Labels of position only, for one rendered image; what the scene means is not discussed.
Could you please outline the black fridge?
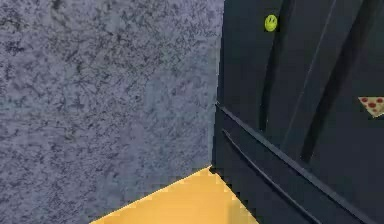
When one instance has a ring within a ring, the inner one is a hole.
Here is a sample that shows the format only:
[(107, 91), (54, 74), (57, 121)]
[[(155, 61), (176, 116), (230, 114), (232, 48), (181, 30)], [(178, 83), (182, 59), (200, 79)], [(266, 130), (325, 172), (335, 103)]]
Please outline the black fridge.
[(296, 0), (271, 94), (260, 102), (281, 0), (225, 0), (213, 170), (259, 224), (310, 224), (232, 149), (240, 149), (322, 224), (384, 224), (384, 114), (358, 98), (384, 97), (384, 2), (337, 96), (309, 163), (300, 159), (322, 90), (362, 0)]

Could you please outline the yellow smiley face magnet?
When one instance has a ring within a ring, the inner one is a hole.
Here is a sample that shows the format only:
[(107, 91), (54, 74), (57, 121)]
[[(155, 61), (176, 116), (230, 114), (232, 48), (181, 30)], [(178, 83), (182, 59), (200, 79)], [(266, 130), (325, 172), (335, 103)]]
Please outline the yellow smiley face magnet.
[(277, 28), (277, 26), (278, 18), (275, 15), (270, 14), (265, 18), (264, 28), (266, 31), (273, 32)]

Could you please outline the pizza slice magnet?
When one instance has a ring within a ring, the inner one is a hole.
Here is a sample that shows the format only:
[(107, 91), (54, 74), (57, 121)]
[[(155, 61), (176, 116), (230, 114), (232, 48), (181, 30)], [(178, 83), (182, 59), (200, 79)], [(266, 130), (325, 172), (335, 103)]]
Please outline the pizza slice magnet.
[(373, 118), (384, 114), (384, 97), (362, 96), (358, 100)]

